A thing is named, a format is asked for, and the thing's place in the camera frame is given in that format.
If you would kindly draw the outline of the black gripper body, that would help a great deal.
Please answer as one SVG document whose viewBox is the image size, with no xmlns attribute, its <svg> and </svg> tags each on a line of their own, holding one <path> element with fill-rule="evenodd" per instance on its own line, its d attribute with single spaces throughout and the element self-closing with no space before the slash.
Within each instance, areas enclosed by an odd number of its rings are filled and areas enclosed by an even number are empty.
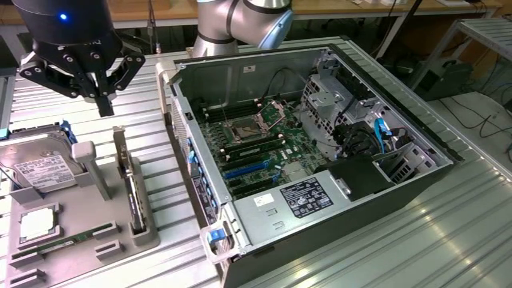
<svg viewBox="0 0 512 288">
<path fill-rule="evenodd" d="M 31 36 L 33 52 L 68 73 L 69 61 L 85 72 L 108 70 L 121 51 L 107 1 L 13 1 Z"/>
</svg>

